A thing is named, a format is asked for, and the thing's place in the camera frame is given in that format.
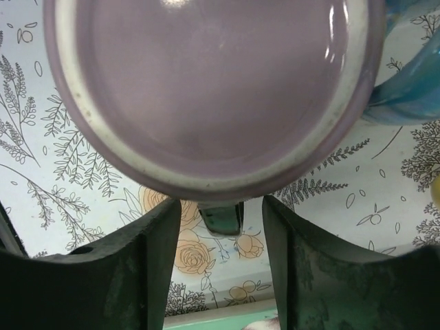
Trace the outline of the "lilac mug black handle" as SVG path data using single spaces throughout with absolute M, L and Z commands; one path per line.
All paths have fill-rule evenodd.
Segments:
M 366 107 L 383 1 L 45 1 L 68 113 L 136 182 L 236 236 L 243 202 L 328 156 Z

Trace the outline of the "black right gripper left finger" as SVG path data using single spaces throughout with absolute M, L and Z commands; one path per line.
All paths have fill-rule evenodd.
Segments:
M 71 253 L 1 251 L 2 329 L 161 329 L 177 249 L 178 200 Z

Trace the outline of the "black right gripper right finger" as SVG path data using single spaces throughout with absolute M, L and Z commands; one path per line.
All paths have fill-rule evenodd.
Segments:
M 438 329 L 439 247 L 388 256 L 345 241 L 273 196 L 263 225 L 282 329 Z

